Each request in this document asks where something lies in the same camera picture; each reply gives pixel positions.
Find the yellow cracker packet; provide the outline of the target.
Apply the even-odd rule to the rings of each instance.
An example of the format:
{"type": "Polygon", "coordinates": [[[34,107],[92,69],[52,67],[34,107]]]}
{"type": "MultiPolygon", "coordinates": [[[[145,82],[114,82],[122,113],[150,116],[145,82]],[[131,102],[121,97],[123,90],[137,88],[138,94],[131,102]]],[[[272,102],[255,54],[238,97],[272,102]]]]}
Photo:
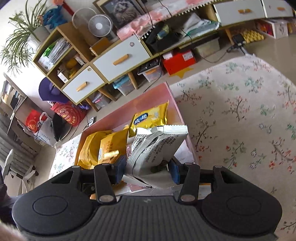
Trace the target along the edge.
{"type": "Polygon", "coordinates": [[[129,125],[128,136],[134,137],[137,128],[153,128],[155,126],[164,126],[167,124],[167,110],[169,101],[148,110],[135,113],[129,125]]]}

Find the floral tablecloth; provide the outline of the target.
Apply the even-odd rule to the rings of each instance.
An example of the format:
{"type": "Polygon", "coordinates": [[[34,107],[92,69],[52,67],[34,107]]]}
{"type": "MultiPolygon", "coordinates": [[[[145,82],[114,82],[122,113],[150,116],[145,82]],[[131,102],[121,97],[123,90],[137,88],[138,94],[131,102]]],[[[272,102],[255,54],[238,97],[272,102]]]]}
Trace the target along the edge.
{"type": "Polygon", "coordinates": [[[276,234],[295,240],[295,82],[260,58],[237,57],[122,97],[98,123],[115,121],[121,130],[135,113],[164,102],[179,109],[168,124],[187,125],[198,164],[224,166],[274,196],[282,206],[276,234]]]}

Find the wooden cabinet with drawers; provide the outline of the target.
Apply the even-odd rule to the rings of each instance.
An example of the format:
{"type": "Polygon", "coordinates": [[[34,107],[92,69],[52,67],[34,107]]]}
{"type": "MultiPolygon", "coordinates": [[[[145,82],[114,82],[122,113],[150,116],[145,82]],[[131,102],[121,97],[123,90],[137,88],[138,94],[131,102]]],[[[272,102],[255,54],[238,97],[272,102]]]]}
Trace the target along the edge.
{"type": "MultiPolygon", "coordinates": [[[[209,20],[219,23],[219,30],[228,31],[232,25],[250,20],[294,16],[295,1],[217,1],[199,9],[209,20]]],[[[172,49],[185,46],[190,40],[189,37],[183,38],[170,47],[152,53],[143,41],[151,35],[151,32],[152,30],[142,37],[132,35],[123,41],[119,39],[101,53],[96,54],[87,47],[86,41],[73,24],[66,23],[53,30],[40,46],[33,61],[48,80],[74,104],[90,102],[90,95],[96,91],[111,98],[111,95],[103,90],[104,85],[111,84],[123,75],[133,77],[132,71],[141,64],[172,49]],[[57,62],[49,70],[45,70],[39,59],[46,48],[56,42],[59,37],[63,37],[70,47],[58,57],[57,62]],[[66,60],[69,53],[73,51],[82,58],[84,64],[67,82],[63,82],[58,77],[58,69],[62,61],[66,60]]]]}

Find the potted green plant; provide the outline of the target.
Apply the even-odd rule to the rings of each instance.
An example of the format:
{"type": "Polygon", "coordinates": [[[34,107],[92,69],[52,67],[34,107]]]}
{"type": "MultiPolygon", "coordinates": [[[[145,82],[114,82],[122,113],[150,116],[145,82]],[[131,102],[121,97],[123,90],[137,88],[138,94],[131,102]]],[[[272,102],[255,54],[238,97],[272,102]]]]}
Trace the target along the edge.
{"type": "Polygon", "coordinates": [[[36,35],[36,30],[43,26],[42,17],[47,9],[47,1],[37,1],[33,7],[26,1],[24,10],[9,17],[13,32],[8,35],[1,49],[1,64],[6,66],[9,72],[19,73],[22,67],[29,66],[33,51],[29,48],[28,39],[33,36],[36,40],[41,40],[36,35]]]}

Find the red shoe box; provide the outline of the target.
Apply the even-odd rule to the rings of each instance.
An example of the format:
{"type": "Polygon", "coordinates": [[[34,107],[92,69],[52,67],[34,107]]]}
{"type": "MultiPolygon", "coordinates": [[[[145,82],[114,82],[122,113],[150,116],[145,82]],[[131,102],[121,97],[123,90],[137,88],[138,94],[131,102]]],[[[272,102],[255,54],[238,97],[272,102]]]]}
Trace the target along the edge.
{"type": "Polygon", "coordinates": [[[174,53],[170,59],[162,60],[163,66],[165,67],[169,75],[176,74],[177,72],[190,67],[197,63],[194,54],[191,50],[185,52],[174,53]]]}

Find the dark yellow snack packet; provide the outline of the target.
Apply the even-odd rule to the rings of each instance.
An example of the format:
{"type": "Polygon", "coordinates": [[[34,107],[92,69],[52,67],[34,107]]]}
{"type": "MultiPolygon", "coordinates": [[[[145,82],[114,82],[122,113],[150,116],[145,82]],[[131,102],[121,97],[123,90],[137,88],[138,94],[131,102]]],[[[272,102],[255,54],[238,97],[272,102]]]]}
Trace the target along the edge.
{"type": "Polygon", "coordinates": [[[91,170],[98,164],[100,143],[112,131],[98,131],[87,136],[79,153],[77,165],[83,169],[91,170]]]}

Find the purple hat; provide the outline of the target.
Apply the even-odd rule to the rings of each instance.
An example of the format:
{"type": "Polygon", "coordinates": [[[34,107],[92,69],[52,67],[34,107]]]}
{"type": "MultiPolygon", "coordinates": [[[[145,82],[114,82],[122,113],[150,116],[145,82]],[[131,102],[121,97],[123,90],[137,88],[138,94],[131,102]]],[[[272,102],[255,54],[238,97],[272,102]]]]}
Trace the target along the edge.
{"type": "Polygon", "coordinates": [[[44,77],[39,85],[39,96],[43,101],[53,101],[60,103],[67,103],[69,101],[53,83],[44,77]]]}

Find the orange pastry packet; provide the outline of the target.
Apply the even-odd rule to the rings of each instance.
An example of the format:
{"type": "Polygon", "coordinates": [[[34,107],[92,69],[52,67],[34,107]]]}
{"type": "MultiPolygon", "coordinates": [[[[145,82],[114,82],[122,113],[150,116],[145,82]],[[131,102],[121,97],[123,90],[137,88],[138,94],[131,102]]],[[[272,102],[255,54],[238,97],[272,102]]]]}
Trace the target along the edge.
{"type": "Polygon", "coordinates": [[[104,137],[100,142],[98,164],[114,164],[120,156],[125,156],[127,136],[128,129],[126,128],[104,137]]]}

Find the cat picture frame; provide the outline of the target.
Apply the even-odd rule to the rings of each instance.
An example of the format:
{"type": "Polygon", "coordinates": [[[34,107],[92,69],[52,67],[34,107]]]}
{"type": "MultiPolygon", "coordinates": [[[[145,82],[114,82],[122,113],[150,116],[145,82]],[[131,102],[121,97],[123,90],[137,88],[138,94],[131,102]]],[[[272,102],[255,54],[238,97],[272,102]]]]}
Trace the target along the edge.
{"type": "Polygon", "coordinates": [[[99,0],[94,1],[93,4],[111,18],[113,25],[118,30],[145,14],[138,1],[99,0]]]}

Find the red gift bag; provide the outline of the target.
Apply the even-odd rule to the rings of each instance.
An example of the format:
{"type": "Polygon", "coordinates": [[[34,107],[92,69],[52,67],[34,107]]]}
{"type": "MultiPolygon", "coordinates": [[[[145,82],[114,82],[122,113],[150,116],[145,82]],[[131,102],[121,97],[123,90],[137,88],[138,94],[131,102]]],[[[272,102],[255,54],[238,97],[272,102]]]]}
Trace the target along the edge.
{"type": "Polygon", "coordinates": [[[56,102],[52,107],[51,110],[58,114],[62,119],[64,119],[67,123],[71,126],[75,127],[78,126],[81,121],[86,117],[87,111],[82,109],[72,102],[68,103],[60,103],[56,102]]]}

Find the white grey snack bag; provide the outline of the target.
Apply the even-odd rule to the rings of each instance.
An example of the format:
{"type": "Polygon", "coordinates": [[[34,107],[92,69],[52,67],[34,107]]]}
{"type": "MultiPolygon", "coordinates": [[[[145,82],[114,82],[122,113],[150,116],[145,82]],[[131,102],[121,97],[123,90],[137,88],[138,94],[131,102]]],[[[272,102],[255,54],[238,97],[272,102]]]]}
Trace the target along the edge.
{"type": "Polygon", "coordinates": [[[167,164],[188,135],[186,125],[137,128],[123,182],[147,188],[174,185],[167,164]]]}

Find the white desk fan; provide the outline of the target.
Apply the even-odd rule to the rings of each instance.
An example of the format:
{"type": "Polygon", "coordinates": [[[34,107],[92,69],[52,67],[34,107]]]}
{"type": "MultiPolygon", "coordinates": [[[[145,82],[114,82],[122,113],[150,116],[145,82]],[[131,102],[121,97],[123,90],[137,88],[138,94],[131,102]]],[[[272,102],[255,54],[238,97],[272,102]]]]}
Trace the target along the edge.
{"type": "Polygon", "coordinates": [[[106,15],[95,15],[89,20],[88,29],[95,37],[105,37],[112,31],[113,22],[106,15]]]}

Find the pink cloth runner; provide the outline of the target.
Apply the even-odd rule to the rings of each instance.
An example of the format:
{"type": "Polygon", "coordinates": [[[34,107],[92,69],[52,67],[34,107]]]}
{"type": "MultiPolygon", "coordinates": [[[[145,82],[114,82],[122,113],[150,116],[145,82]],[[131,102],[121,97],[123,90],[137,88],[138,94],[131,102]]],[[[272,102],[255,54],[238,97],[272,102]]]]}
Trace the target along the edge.
{"type": "Polygon", "coordinates": [[[135,20],[117,30],[116,34],[120,40],[126,40],[132,35],[142,37],[146,35],[158,22],[170,19],[184,13],[201,8],[217,1],[161,1],[152,6],[152,10],[137,17],[135,20]]]}

